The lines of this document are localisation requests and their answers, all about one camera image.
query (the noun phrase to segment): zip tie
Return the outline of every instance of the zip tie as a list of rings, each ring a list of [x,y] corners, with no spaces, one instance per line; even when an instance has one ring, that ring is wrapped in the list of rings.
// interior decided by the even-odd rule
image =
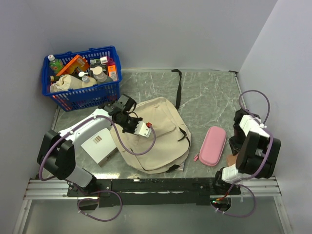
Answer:
[[[243,182],[243,179],[245,179],[245,178],[238,178],[238,181],[235,183],[235,184],[237,184],[238,186],[239,186],[239,182]]]
[[[263,123],[260,123],[259,127],[260,128],[267,128],[267,126],[265,126]]]

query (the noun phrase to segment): floor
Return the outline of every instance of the floor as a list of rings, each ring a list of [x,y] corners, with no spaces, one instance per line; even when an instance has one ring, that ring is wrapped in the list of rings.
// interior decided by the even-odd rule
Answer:
[[[250,197],[232,198],[229,213],[242,215],[253,207]],[[119,206],[97,208],[92,215],[111,218]],[[97,222],[77,214],[76,200],[35,200],[24,234],[282,234],[273,197],[257,197],[257,209],[247,218],[216,214],[211,206],[194,204],[124,206],[111,222]]]
[[[179,82],[178,73],[171,72],[123,72],[120,92],[125,93],[138,103],[156,97],[165,97],[176,102]],[[227,166],[226,156],[231,153],[228,142],[220,162],[209,167],[194,156],[199,152],[204,137],[211,126],[220,126],[233,135],[233,118],[239,109],[239,88],[235,74],[229,72],[184,72],[182,73],[182,100],[179,113],[188,126],[191,148],[185,161],[184,171],[148,175],[128,166],[119,152],[111,155],[103,166],[98,166],[81,148],[76,155],[77,164],[94,174],[97,178],[175,178],[175,177],[214,177],[216,171]],[[60,111],[55,131],[66,129],[95,110],[87,108],[72,112]]]

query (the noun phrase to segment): blue plastic basket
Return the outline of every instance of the blue plastic basket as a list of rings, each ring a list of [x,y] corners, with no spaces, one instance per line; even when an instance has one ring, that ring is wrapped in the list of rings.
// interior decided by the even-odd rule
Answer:
[[[96,84],[92,87],[82,89],[70,89],[68,91],[50,93],[50,76],[54,75],[49,66],[49,60],[46,56],[43,61],[42,69],[42,94],[50,97],[56,102],[64,111],[73,111],[83,109],[91,106],[98,106],[104,102],[117,100],[120,97],[119,83],[122,80],[121,65],[119,57],[114,46],[106,46],[100,48],[90,48],[87,51],[80,51],[72,53],[71,51],[64,54],[54,55],[55,58],[62,60],[67,64],[75,55],[81,55],[86,58],[88,63],[90,59],[99,59],[102,56],[109,56],[113,58],[117,74],[118,81],[113,81],[105,84]]]

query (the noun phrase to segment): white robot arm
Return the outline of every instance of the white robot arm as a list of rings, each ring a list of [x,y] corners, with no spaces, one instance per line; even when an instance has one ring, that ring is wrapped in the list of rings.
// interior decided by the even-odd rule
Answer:
[[[123,128],[123,132],[149,137],[151,129],[143,122],[143,119],[129,116],[129,111],[133,106],[135,108],[135,101],[129,96],[122,95],[118,101],[99,106],[88,117],[67,129],[61,130],[59,133],[53,130],[48,131],[44,136],[37,162],[41,164],[52,145],[61,137],[70,133],[58,144],[58,148],[55,148],[49,155],[44,168],[58,179],[66,179],[82,188],[86,188],[96,178],[76,164],[75,147],[80,146],[100,130],[110,128],[112,125],[111,121],[120,125]],[[94,119],[73,131],[73,129],[92,117]]]
[[[255,118],[243,109],[236,111],[234,136],[229,139],[232,154],[237,155],[236,164],[221,168],[216,173],[217,187],[229,188],[231,184],[245,178],[272,176],[281,141],[264,131],[265,126],[260,117],[255,114],[254,116]]]

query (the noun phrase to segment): orange box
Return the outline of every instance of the orange box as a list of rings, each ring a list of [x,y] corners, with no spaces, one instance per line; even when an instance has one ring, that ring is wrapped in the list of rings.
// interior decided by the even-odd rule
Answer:
[[[109,65],[107,66],[107,73],[110,78],[112,78],[113,81],[118,80],[118,75],[116,71],[116,66],[115,65]]]
[[[88,68],[88,61],[80,55],[76,55],[59,73],[57,73],[57,76],[78,74],[79,72],[85,72]]]

